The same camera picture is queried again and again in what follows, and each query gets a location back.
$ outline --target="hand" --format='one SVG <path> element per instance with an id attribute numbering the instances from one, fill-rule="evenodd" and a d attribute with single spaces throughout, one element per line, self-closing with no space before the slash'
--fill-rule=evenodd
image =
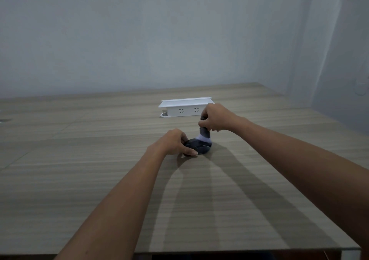
<path id="1" fill-rule="evenodd" d="M 169 130 L 164 136 L 159 138 L 154 145 L 159 147 L 165 155 L 175 155 L 184 153 L 187 155 L 196 156 L 197 152 L 194 149 L 183 145 L 188 138 L 180 129 Z"/>
<path id="2" fill-rule="evenodd" d="M 232 130 L 239 118 L 236 114 L 226 109 L 221 104 L 208 104 L 201 116 L 207 117 L 206 120 L 199 122 L 200 128 L 205 127 L 209 131 Z"/>

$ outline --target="person's left hand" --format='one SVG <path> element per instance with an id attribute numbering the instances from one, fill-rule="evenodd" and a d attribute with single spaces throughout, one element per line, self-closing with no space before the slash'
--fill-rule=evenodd
<path id="1" fill-rule="evenodd" d="M 169 130 L 164 136 L 159 138 L 154 145 L 159 146 L 166 155 L 175 155 L 178 153 L 184 153 L 187 155 L 196 156 L 197 152 L 194 149 L 183 145 L 184 142 L 188 141 L 188 138 L 184 132 L 180 129 L 175 128 Z"/>

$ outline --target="wooden table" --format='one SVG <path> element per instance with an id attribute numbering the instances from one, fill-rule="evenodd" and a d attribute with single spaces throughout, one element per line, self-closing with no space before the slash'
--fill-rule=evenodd
<path id="1" fill-rule="evenodd" d="M 168 129 L 161 100 L 211 96 L 251 121 L 369 166 L 369 138 L 259 84 L 0 100 L 0 254 L 58 253 Z M 136 252 L 358 248 L 246 142 L 212 133 L 211 152 L 167 156 Z"/>

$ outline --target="person's right arm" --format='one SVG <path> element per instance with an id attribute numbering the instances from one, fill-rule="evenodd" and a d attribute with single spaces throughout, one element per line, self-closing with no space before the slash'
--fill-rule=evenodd
<path id="1" fill-rule="evenodd" d="M 362 248 L 369 247 L 369 170 L 256 125 L 221 104 L 208 104 L 202 115 L 207 119 L 200 127 L 243 138 Z"/>

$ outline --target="white outlet lid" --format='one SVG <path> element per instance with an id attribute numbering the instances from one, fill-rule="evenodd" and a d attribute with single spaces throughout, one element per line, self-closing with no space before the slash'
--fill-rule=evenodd
<path id="1" fill-rule="evenodd" d="M 209 103 L 214 104 L 211 97 L 162 100 L 162 103 L 159 105 L 159 108 L 170 108 L 173 106 L 207 105 Z"/>

